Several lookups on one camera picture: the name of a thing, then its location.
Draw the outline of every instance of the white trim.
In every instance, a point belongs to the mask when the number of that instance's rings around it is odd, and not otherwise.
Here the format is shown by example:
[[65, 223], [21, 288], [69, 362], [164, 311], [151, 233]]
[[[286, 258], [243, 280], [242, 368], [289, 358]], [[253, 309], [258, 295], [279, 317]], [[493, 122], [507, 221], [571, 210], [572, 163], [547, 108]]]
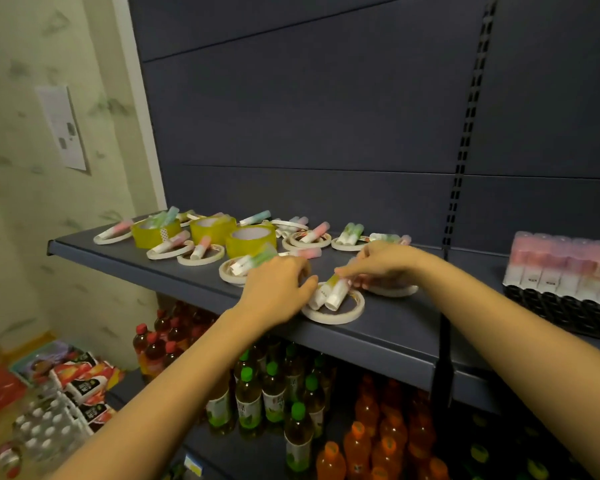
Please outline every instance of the white trim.
[[167, 208], [167, 199], [164, 195], [162, 186], [162, 175], [160, 174], [160, 165], [158, 164], [158, 152], [155, 149], [153, 140], [153, 129], [151, 126], [151, 117], [149, 116], [149, 105], [146, 101], [144, 92], [144, 82], [142, 71], [140, 69], [140, 59], [136, 47], [136, 38], [134, 37], [133, 23], [131, 22], [131, 12], [129, 11], [128, 0], [111, 0], [113, 9], [116, 13], [118, 31], [120, 33], [120, 43], [122, 52], [125, 56], [129, 82], [131, 83], [131, 94], [136, 106], [136, 115], [138, 124], [140, 124], [140, 133], [144, 143], [147, 162], [149, 164], [149, 173], [153, 183], [155, 199], [158, 203], [158, 209]]

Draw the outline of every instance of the wall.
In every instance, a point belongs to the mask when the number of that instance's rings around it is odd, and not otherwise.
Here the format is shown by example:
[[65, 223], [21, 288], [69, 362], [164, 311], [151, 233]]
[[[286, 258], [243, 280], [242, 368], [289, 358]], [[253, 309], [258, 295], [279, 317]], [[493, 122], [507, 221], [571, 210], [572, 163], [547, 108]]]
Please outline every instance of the wall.
[[[34, 87], [56, 84], [69, 87], [87, 171], [62, 165], [41, 112]], [[50, 327], [133, 366], [155, 294], [46, 245], [156, 208], [111, 0], [0, 0], [0, 343]]]

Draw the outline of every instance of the person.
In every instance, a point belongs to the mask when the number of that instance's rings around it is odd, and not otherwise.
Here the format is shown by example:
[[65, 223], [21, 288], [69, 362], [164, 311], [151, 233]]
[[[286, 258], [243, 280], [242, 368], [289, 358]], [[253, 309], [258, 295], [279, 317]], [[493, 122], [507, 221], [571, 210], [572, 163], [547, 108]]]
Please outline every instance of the person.
[[[600, 351], [411, 246], [369, 243], [336, 273], [420, 286], [500, 377], [600, 479]], [[305, 259], [275, 257], [249, 272], [236, 306], [60, 467], [55, 480], [160, 476], [218, 378], [264, 332], [286, 322], [318, 286]]]

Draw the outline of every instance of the shelf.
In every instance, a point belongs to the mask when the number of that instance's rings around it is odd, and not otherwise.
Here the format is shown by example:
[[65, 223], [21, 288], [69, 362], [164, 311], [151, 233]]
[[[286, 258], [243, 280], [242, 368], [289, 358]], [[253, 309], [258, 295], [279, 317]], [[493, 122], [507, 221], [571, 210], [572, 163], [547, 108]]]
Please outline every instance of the shelf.
[[[354, 407], [350, 399], [355, 398], [355, 389], [350, 385], [342, 384], [341, 387], [338, 382], [332, 402], [334, 406], [327, 416], [325, 434], [313, 445], [312, 464], [325, 440], [336, 441], [342, 448], [344, 434], [354, 421]], [[140, 371], [132, 371], [120, 384], [108, 391], [107, 402], [113, 408], [120, 409], [143, 388]], [[246, 439], [240, 435], [237, 424], [231, 433], [221, 436], [213, 432], [205, 422], [191, 428], [184, 439], [183, 448], [202, 464], [205, 479], [261, 480], [290, 477], [285, 468], [286, 443], [281, 431], [266, 429], [261, 436]], [[301, 478], [316, 478], [315, 468], [309, 469]]]
[[[502, 292], [508, 256], [451, 249], [449, 262], [494, 290]], [[600, 350], [600, 340], [578, 335]], [[485, 411], [499, 413], [508, 389], [473, 346], [452, 326], [451, 363], [454, 368], [452, 397]]]
[[[47, 252], [218, 314], [234, 306], [240, 298], [240, 288], [220, 279], [221, 262], [188, 267], [178, 264], [176, 259], [152, 261], [131, 239], [106, 246], [94, 244], [93, 236], [106, 228], [49, 241]], [[426, 250], [442, 254], [441, 250]], [[320, 258], [311, 260], [313, 272], [325, 281], [335, 267], [343, 266], [352, 256], [352, 253], [325, 248]], [[273, 332], [430, 391], [440, 347], [439, 311], [421, 291], [405, 299], [365, 293], [365, 302], [362, 316], [346, 325], [326, 326], [298, 316]]]

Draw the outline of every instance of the right arm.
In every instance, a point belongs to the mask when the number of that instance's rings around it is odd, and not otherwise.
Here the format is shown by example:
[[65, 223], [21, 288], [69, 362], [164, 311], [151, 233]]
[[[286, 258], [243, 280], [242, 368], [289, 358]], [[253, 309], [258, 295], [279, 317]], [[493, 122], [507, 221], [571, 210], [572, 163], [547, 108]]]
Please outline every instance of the right arm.
[[600, 479], [600, 351], [425, 251], [379, 242], [341, 276], [404, 272]]

